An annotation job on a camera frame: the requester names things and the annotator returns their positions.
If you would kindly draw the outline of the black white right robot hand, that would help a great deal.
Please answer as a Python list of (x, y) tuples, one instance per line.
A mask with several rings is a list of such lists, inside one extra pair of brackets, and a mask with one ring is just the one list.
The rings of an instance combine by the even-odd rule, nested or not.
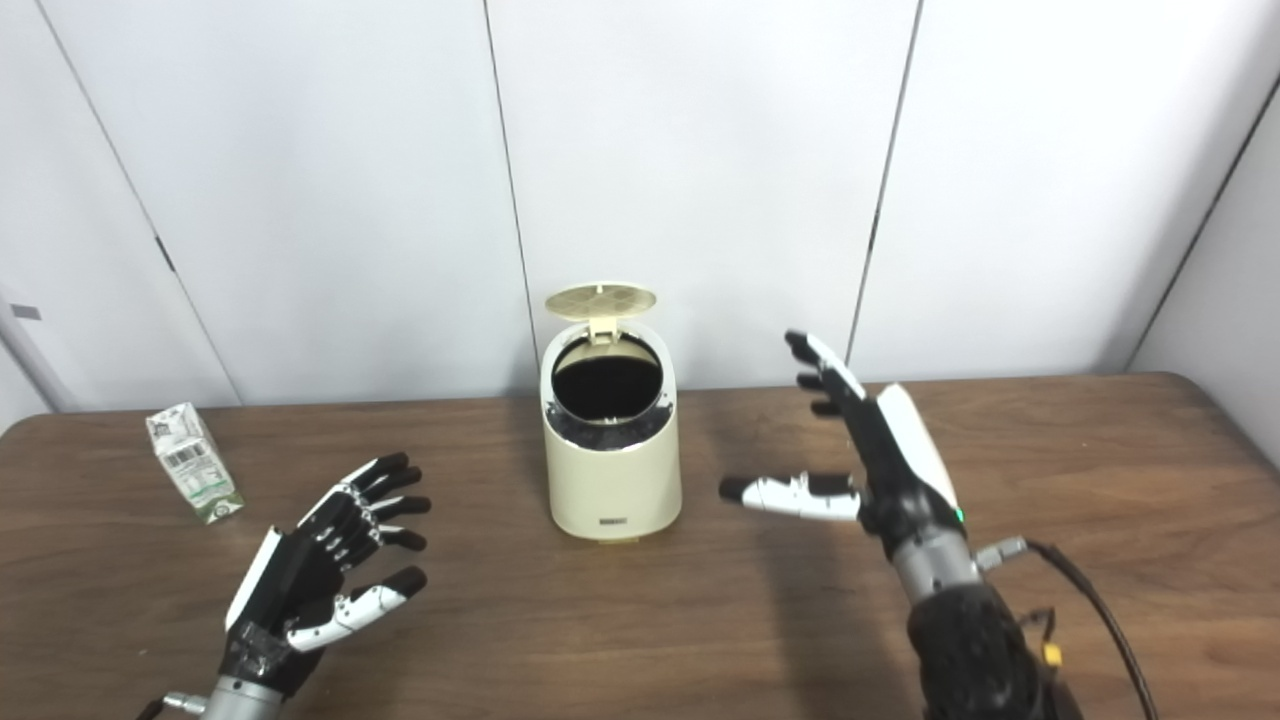
[(812, 404), (812, 413), (842, 421), (865, 482), (859, 486), (849, 474), (812, 471), (790, 478), (724, 477), (719, 497), (763, 512), (856, 521), (879, 538), (887, 559), (928, 536), (947, 533), (966, 541), (954, 483), (905, 387), (892, 383), (873, 395), (814, 334), (787, 331), (783, 338), (808, 368), (797, 375), (797, 386), (823, 396)]

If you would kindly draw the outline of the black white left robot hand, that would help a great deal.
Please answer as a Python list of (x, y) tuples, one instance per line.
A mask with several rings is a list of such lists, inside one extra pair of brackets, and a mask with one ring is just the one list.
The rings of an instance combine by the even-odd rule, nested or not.
[(426, 514), (422, 479), (406, 452), (375, 457), (330, 486), (287, 530), (270, 527), (227, 610), (220, 676), (293, 698), (329, 646), (399, 609), (428, 585), (408, 565), (346, 589), (346, 577), (385, 547), (421, 552), (424, 536), (394, 524)]

